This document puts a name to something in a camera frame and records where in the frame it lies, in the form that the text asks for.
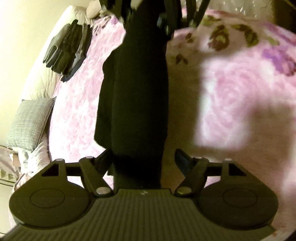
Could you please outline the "stack of folded clothes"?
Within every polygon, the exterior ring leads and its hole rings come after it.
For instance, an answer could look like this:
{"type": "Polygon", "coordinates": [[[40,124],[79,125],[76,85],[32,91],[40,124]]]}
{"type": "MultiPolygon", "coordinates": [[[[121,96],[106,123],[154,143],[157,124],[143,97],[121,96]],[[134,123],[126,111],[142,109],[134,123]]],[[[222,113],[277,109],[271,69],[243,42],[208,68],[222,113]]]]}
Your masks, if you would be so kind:
{"type": "Polygon", "coordinates": [[[61,81],[69,81],[86,58],[92,39],[92,27],[73,20],[62,27],[51,39],[43,63],[61,75],[61,81]]]}

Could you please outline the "pink floral bedspread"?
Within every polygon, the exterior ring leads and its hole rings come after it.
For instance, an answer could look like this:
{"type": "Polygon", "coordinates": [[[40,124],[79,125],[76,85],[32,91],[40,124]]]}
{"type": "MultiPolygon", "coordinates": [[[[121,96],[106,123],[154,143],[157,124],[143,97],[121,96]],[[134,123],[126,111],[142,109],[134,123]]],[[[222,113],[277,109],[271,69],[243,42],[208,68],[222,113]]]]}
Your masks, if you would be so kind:
{"type": "Polygon", "coordinates": [[[5,240],[295,240],[295,35],[209,10],[199,28],[175,33],[166,58],[166,183],[180,177],[177,148],[204,154],[223,171],[241,165],[276,193],[272,225],[231,230],[167,189],[123,190],[68,226],[19,225],[5,240]]]}

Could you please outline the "large cream pillow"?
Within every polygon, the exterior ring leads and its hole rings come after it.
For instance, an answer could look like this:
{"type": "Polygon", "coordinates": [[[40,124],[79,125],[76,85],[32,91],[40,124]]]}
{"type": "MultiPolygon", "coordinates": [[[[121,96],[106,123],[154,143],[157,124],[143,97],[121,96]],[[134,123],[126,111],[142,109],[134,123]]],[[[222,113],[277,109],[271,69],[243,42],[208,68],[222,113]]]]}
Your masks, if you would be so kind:
{"type": "Polygon", "coordinates": [[[93,23],[87,17],[85,7],[67,7],[55,24],[25,79],[20,94],[21,101],[53,96],[60,74],[51,70],[51,66],[57,61],[61,52],[62,39],[66,36],[67,30],[74,20],[77,20],[80,25],[93,23]]]}

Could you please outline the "black garment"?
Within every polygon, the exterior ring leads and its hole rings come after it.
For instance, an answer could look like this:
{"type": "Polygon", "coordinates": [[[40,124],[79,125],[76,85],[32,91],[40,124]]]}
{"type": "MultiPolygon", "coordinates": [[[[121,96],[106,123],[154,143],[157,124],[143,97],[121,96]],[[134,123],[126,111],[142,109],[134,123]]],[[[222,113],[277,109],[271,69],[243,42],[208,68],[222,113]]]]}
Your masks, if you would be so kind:
{"type": "Polygon", "coordinates": [[[142,1],[103,63],[94,139],[113,152],[117,188],[159,189],[168,134],[167,35],[163,1],[142,1]]]}

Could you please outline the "grey woven cushion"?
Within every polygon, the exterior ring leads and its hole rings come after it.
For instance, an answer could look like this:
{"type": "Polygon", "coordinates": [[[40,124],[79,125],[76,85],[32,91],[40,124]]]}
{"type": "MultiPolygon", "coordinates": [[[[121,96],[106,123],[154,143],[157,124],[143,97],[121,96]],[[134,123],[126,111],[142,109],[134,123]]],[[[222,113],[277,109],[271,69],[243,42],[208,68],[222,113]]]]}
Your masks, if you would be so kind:
{"type": "Polygon", "coordinates": [[[36,149],[54,106],[54,98],[23,100],[7,138],[8,148],[36,149]]]}

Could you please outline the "small pink pillow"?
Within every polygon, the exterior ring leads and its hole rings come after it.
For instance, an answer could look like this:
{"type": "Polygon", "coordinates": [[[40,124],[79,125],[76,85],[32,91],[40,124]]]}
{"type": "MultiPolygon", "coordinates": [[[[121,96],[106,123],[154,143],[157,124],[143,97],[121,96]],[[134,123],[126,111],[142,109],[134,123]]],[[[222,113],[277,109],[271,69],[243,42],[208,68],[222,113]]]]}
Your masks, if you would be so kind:
{"type": "Polygon", "coordinates": [[[91,1],[86,9],[86,16],[89,19],[103,18],[109,15],[108,10],[104,4],[99,0],[91,1]]]}

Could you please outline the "white striped sheet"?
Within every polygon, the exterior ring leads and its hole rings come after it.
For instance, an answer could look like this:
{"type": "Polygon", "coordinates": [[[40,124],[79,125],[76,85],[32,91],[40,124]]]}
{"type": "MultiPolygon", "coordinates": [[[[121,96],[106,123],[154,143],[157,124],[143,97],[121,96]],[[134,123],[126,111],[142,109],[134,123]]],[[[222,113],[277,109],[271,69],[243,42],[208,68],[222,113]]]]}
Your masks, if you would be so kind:
{"type": "Polygon", "coordinates": [[[44,133],[32,152],[1,146],[1,181],[20,186],[50,164],[48,137],[44,133]]]}

